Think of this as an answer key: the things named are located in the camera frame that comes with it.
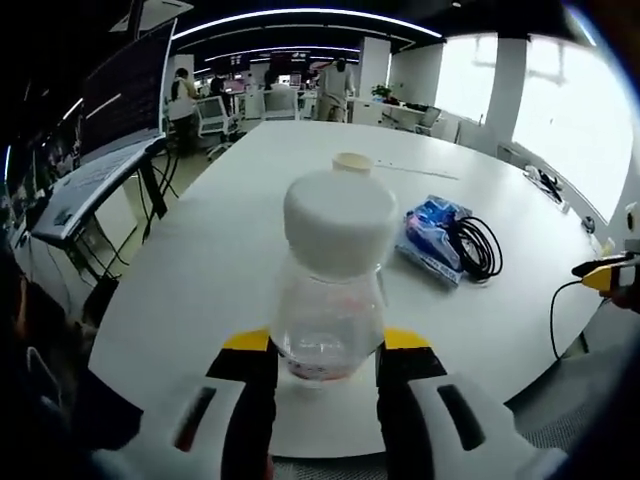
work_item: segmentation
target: potted plant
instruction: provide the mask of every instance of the potted plant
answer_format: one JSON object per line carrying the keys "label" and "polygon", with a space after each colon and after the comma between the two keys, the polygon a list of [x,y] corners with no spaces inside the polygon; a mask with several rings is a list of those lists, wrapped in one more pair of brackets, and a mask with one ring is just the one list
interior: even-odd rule
{"label": "potted plant", "polygon": [[384,101],[391,95],[391,89],[389,87],[385,87],[384,85],[376,85],[371,89],[371,95],[373,95],[374,98],[377,97],[381,101]]}

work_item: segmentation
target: plastic bottle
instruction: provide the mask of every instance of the plastic bottle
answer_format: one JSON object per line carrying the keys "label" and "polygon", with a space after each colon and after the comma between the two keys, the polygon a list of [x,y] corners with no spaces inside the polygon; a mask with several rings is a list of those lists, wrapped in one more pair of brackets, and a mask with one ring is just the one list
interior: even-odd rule
{"label": "plastic bottle", "polygon": [[393,247],[396,199],[367,176],[316,172],[290,186],[284,223],[290,251],[271,338],[297,377],[348,377],[383,341],[376,271]]}

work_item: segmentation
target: computer screen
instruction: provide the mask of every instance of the computer screen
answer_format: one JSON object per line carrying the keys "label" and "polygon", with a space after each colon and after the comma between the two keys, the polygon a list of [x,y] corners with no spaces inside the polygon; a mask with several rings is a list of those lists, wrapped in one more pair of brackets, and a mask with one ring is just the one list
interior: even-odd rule
{"label": "computer screen", "polygon": [[85,80],[81,155],[138,131],[160,129],[174,26],[172,20],[127,45]]}

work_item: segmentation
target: window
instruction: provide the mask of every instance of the window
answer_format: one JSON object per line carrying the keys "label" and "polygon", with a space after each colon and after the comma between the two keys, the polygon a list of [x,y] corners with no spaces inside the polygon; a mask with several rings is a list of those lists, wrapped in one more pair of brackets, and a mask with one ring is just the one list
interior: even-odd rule
{"label": "window", "polygon": [[534,37],[513,140],[542,157],[609,221],[633,134],[625,95],[594,49]]}
{"label": "window", "polygon": [[443,46],[435,106],[475,122],[486,118],[497,55],[496,34],[449,39]]}

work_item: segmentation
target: white round table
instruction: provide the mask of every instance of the white round table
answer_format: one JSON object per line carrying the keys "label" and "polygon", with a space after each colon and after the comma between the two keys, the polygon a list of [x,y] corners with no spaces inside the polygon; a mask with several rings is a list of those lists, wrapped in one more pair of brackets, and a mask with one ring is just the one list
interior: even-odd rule
{"label": "white round table", "polygon": [[[287,251],[286,189],[304,173],[330,169],[339,152],[372,158],[372,175],[395,192],[402,211],[429,194],[471,208],[504,253],[500,276],[454,290],[394,255],[384,269],[387,325],[426,337],[448,371],[468,375],[500,402],[549,368],[552,294],[572,280],[572,267],[595,257],[573,211],[563,214],[521,170],[465,147],[378,127],[284,121],[250,132],[153,225],[111,301],[89,368],[145,409],[185,375],[204,375],[230,335],[268,324]],[[562,292],[559,351],[598,303],[580,286]],[[329,392],[300,389],[281,375],[271,453],[382,451],[372,363]]]}

